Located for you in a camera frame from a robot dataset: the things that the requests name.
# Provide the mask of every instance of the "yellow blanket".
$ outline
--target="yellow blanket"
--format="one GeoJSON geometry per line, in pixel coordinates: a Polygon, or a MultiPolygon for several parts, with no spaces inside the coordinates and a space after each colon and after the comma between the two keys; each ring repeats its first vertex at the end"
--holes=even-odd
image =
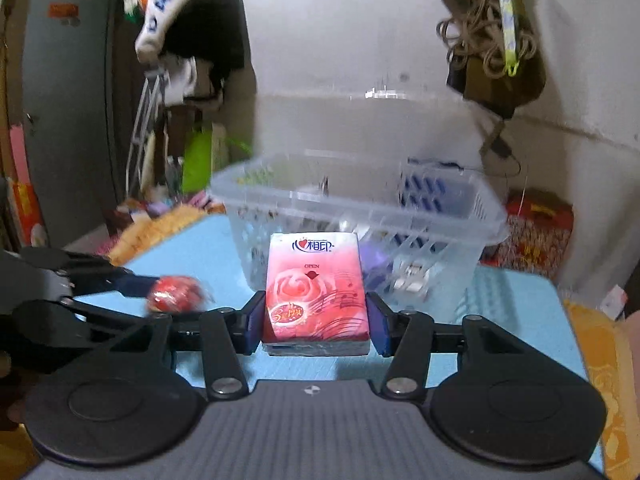
{"type": "Polygon", "coordinates": [[[607,404],[602,433],[605,474],[634,480],[640,474],[640,422],[628,339],[622,327],[598,310],[564,304],[589,380],[607,404]]]}

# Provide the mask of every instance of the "gray door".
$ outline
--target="gray door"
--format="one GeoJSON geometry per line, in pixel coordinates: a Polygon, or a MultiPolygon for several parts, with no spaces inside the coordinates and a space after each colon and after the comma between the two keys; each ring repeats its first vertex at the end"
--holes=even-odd
{"type": "Polygon", "coordinates": [[[31,0],[22,107],[31,182],[53,247],[103,222],[116,205],[107,133],[109,0],[31,0]],[[75,4],[77,18],[49,17],[75,4]]]}

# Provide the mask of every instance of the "black circular disc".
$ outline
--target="black circular disc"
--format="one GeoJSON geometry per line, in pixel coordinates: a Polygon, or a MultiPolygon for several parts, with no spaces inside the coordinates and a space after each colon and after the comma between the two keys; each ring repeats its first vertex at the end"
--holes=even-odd
{"type": "Polygon", "coordinates": [[[171,370],[110,352],[35,386],[24,423],[50,460],[115,467],[175,445],[196,423],[200,407],[201,397],[171,370]]]}
{"type": "Polygon", "coordinates": [[[600,400],[588,383],[545,382],[525,370],[458,372],[436,387],[430,419],[455,446],[490,462],[543,467],[582,458],[599,437],[600,400]]]}

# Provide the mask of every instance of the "pink tissue packet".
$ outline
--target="pink tissue packet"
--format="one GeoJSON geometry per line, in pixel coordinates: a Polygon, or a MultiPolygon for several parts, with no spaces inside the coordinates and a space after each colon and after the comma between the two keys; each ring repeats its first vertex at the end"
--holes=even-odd
{"type": "Polygon", "coordinates": [[[262,343],[270,355],[369,353],[358,237],[271,235],[262,343]]]}

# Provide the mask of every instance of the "orange sign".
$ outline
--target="orange sign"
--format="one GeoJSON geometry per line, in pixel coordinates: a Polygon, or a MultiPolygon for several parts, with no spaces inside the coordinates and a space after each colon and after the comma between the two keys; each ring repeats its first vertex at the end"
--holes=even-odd
{"type": "Polygon", "coordinates": [[[50,18],[77,18],[79,13],[76,4],[49,4],[50,18]]]}

